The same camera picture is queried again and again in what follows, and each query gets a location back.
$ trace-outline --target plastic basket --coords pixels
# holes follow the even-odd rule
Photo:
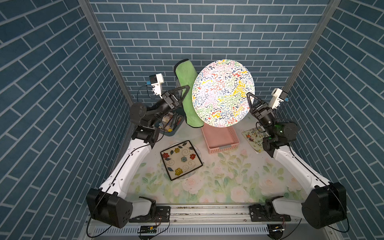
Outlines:
[[[182,118],[180,120],[180,123],[175,127],[175,129],[173,129],[172,132],[164,132],[164,135],[168,136],[168,137],[172,137],[173,135],[176,134],[176,132],[178,131],[179,127],[181,126],[181,124],[184,122],[184,119],[185,119],[185,112],[184,112],[183,108],[178,108],[178,109],[174,110],[173,112],[180,114],[182,116]]]
[[[239,145],[239,138],[233,127],[212,127],[204,123],[201,130],[209,154],[234,149]]]

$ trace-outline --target vent grille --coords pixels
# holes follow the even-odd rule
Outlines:
[[[94,234],[100,234],[108,226],[96,226]],[[160,226],[157,232],[165,230],[167,226]],[[103,235],[105,236],[137,236],[140,225],[125,226],[123,228],[111,227]],[[170,226],[162,235],[261,235],[268,234],[266,224],[250,225],[175,225]]]

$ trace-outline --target yellow flower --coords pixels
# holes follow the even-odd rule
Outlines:
[[[183,173],[183,170],[181,168],[178,168],[175,170],[175,175],[177,175],[177,176],[179,176],[182,173]]]

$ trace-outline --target floral tablecloth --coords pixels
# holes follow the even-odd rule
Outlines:
[[[283,195],[287,199],[306,199],[297,180],[266,152],[256,153],[242,136],[255,127],[256,119],[248,114],[235,124],[240,144],[230,151],[209,154],[201,129],[185,122],[173,137],[155,144],[136,172],[126,200],[139,196],[157,203],[244,203],[264,202],[269,197]],[[161,162],[160,152],[176,143],[190,140],[203,166],[182,179],[170,181]]]

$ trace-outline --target metal frame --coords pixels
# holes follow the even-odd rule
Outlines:
[[[229,227],[233,225],[241,225],[243,227],[264,227],[266,224],[279,224],[281,222],[252,222],[247,204],[157,204],[157,206],[170,206],[169,215],[170,226],[174,228],[186,226],[217,226]],[[292,218],[287,224],[297,224],[299,218]],[[126,228],[131,229],[132,226],[150,225],[150,223],[127,223]],[[92,220],[89,225],[89,232],[93,233],[96,228],[106,228],[108,224]],[[87,239],[85,227],[79,239]]]
[[[133,100],[131,97],[131,94],[129,93],[127,86],[124,82],[124,79],[121,75],[121,72],[118,68],[118,65],[116,63],[115,58],[113,57],[112,51],[110,47],[108,46],[107,40],[104,37],[104,34],[101,30],[100,24],[97,21],[96,15],[93,12],[92,6],[89,2],[89,0],[78,0],[81,9],[84,12],[84,15],[86,19],[88,20],[89,25],[91,26],[91,29],[93,33],[95,34],[95,37],[101,47],[101,50],[103,51],[105,58],[107,59],[109,66],[111,67],[113,74],[116,77],[117,82],[119,83],[119,86],[125,96],[125,98],[128,101],[128,104],[131,106],[133,104]]]
[[[313,48],[315,47],[317,41],[319,40],[325,27],[327,26],[333,13],[335,12],[337,7],[339,6],[340,1],[341,0],[329,0],[329,3],[327,5],[327,7],[324,9],[324,13],[321,16],[319,23],[316,25],[315,29],[313,30],[313,33],[312,33],[311,37],[309,38],[302,54],[300,55],[299,59],[297,60],[296,66],[293,68],[291,75],[289,76],[287,82],[285,83],[285,86],[283,87],[283,91],[288,92],[291,89],[291,87],[293,86],[293,84],[295,83],[297,76],[299,75],[305,62],[307,61],[308,57],[310,56]]]
[[[333,228],[339,229],[336,224],[331,224],[330,226]],[[329,240],[343,240],[343,237],[340,232],[335,231],[331,228],[327,228],[325,230]]]

